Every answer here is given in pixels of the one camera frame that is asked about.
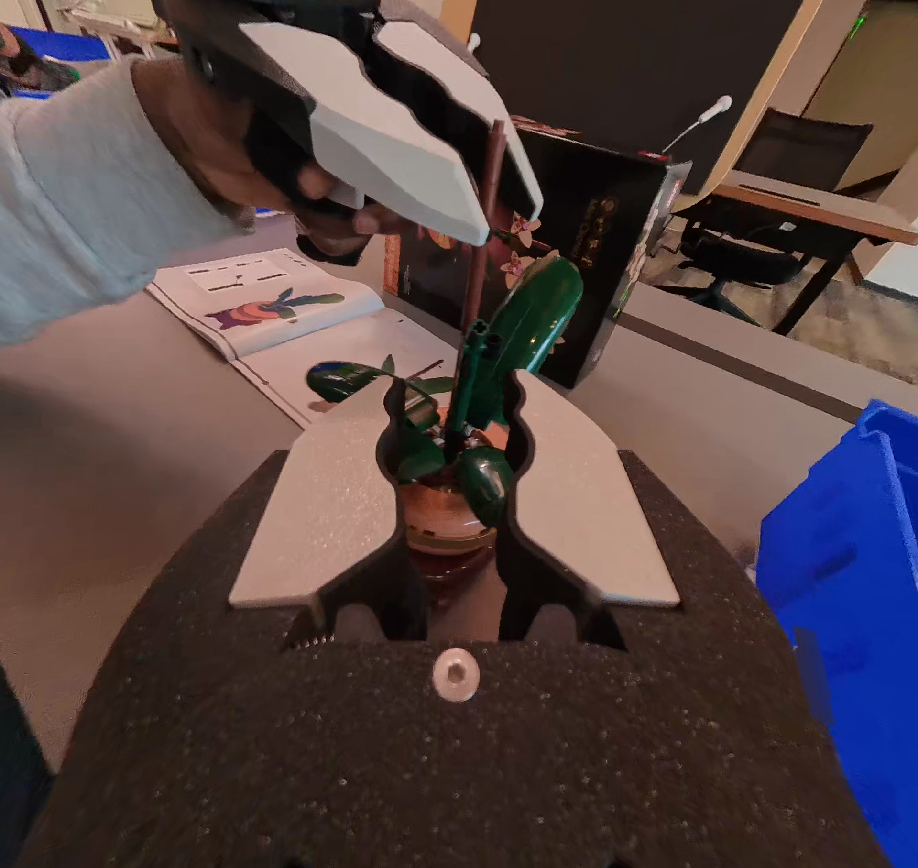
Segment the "black orchid set box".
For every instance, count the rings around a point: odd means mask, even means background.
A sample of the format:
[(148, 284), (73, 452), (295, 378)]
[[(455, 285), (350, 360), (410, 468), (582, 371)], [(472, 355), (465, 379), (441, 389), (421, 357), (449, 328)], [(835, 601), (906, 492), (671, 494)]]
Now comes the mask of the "black orchid set box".
[(497, 206), (480, 316), (492, 318), (537, 258), (556, 251), (576, 264), (584, 292), (541, 370), (571, 391), (598, 364), (692, 162), (647, 151), (618, 153), (582, 142), (573, 130), (524, 117), (513, 121), (545, 203), (536, 220)]

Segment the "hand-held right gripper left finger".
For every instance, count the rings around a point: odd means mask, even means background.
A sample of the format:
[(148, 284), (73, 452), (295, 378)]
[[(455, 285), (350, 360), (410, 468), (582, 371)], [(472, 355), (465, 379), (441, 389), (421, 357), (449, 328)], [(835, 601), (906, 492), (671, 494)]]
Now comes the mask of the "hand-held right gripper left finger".
[(359, 577), (397, 592), (407, 564), (397, 463), (405, 386), (376, 379), (310, 424), (290, 449), (228, 602), (235, 609), (338, 604)]

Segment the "grey desk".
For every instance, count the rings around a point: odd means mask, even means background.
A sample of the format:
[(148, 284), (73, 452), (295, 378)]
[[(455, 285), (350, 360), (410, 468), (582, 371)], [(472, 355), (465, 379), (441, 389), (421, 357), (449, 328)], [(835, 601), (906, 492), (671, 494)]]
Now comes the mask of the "grey desk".
[[(916, 386), (638, 284), (571, 401), (742, 563), (868, 402)], [(2, 351), (2, 667), (51, 771), (129, 613), (299, 428), (146, 294)]]

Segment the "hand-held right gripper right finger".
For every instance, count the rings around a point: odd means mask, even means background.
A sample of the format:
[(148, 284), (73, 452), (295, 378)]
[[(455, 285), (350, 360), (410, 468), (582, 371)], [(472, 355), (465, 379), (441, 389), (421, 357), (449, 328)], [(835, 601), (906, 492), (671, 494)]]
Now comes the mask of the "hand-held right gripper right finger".
[(615, 605), (681, 602), (615, 443), (533, 373), (507, 381), (507, 525), (581, 594)]

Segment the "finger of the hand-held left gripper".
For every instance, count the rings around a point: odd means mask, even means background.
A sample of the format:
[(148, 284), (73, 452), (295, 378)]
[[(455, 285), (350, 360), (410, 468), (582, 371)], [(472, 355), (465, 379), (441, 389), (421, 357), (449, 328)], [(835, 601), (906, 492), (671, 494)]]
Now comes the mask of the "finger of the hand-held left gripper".
[(484, 177), (484, 147), (495, 122), (506, 138), (499, 200), (534, 220), (545, 198), (525, 146), (496, 89), (469, 60), (418, 23), (388, 21), (373, 40), (376, 64), (389, 90), (435, 137), (459, 153), (475, 179)]
[(460, 154), (376, 87), (354, 51), (277, 22), (241, 23), (239, 30), (285, 92), (270, 117), (337, 178), (333, 201), (361, 209), (362, 198), (373, 198), (454, 239), (487, 242), (488, 219)]

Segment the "instruction booklet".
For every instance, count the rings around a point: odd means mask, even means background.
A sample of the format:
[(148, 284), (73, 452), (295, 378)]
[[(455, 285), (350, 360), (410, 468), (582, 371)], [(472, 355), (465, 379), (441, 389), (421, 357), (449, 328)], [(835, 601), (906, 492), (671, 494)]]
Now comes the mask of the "instruction booklet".
[(307, 381), (328, 362), (388, 371), (435, 413), (449, 404), (453, 346), (289, 249), (165, 268), (146, 289), (302, 428), (332, 403)]

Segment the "blue plastic bin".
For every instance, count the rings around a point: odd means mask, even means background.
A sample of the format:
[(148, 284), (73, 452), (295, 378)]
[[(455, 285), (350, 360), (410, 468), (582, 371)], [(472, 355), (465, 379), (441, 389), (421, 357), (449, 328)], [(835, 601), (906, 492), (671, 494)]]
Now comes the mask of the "blue plastic bin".
[(917, 865), (917, 419), (870, 402), (762, 521), (756, 585), (893, 866)]

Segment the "person's left forearm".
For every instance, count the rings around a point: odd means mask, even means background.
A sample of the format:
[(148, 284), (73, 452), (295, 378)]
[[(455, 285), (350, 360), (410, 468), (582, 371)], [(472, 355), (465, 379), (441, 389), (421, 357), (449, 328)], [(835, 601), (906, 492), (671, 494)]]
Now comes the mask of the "person's left forearm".
[(2, 98), (1, 345), (120, 302), (176, 253), (242, 236), (253, 208), (206, 197), (111, 64), (45, 101)]

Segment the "wooden office desk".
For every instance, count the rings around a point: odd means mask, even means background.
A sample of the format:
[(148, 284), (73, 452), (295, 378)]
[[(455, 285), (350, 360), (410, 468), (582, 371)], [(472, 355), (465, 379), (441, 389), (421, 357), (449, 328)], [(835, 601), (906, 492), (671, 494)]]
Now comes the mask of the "wooden office desk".
[(791, 223), (790, 251), (820, 260), (800, 294), (772, 327), (786, 336), (821, 296), (862, 241), (876, 245), (917, 243), (916, 224), (893, 208), (861, 198), (840, 195), (757, 176), (733, 169), (713, 192), (700, 196), (677, 211), (687, 224), (702, 223), (712, 230), (730, 232), (739, 206), (752, 208), (766, 227)]

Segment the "person's left hand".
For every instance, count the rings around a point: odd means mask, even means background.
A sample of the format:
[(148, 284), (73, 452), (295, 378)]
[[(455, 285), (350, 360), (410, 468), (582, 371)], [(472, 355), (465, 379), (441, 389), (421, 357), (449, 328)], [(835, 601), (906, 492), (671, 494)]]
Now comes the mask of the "person's left hand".
[(226, 99), (190, 73), (181, 58), (135, 59), (131, 79), (161, 142), (203, 197), (238, 223), (257, 209), (292, 214), (318, 252), (341, 261), (377, 234), (414, 232), (415, 224), (380, 204), (352, 217), (295, 204), (260, 174), (245, 147), (251, 104)]

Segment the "black partition panel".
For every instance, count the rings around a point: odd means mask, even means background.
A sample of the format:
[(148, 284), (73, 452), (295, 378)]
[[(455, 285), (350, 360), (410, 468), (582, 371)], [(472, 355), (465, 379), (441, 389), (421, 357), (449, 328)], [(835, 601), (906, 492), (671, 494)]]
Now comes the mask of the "black partition panel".
[(616, 150), (692, 162), (686, 202), (726, 177), (769, 107), (806, 107), (867, 0), (443, 0), (508, 110)]

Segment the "toy orchid plant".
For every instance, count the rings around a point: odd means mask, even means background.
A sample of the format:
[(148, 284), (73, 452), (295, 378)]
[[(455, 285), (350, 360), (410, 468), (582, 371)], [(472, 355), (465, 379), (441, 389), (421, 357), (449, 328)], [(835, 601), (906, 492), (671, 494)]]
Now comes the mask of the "toy orchid plant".
[[(390, 471), (396, 479), (404, 513), (404, 488), (431, 480), (444, 480), (468, 506), (483, 527), (486, 544), (507, 517), (513, 471), (506, 452), (484, 441), (492, 423), (508, 423), (507, 381), (517, 369), (537, 372), (576, 311), (583, 293), (579, 269), (556, 251), (537, 259), (511, 288), (490, 322), (477, 319), (459, 351), (449, 404), (435, 413), (407, 397), (407, 381), (388, 371), (356, 370), (340, 362), (310, 369), (307, 381), (332, 403), (342, 403), (376, 379), (395, 379), (405, 386), (403, 420), (397, 440), (397, 463)], [(363, 575), (357, 588), (337, 593), (326, 609), (349, 603), (382, 606), (408, 596), (419, 585), (419, 574), (409, 560), (387, 573), (400, 576), (397, 592), (383, 597), (383, 582)]]

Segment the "brown toy stem rod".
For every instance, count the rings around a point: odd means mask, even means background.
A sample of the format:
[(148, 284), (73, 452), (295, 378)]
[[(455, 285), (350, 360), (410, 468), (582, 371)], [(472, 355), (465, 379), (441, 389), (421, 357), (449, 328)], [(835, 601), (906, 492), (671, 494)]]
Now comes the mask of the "brown toy stem rod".
[(494, 224), (495, 209), (499, 196), (499, 185), (507, 145), (505, 124), (496, 119), (488, 133), (484, 168), (479, 184), (479, 203), (486, 218), (485, 242), (474, 247), (470, 261), (463, 306), (461, 330), (465, 335), (476, 323), (484, 287), (488, 263), (488, 240)]

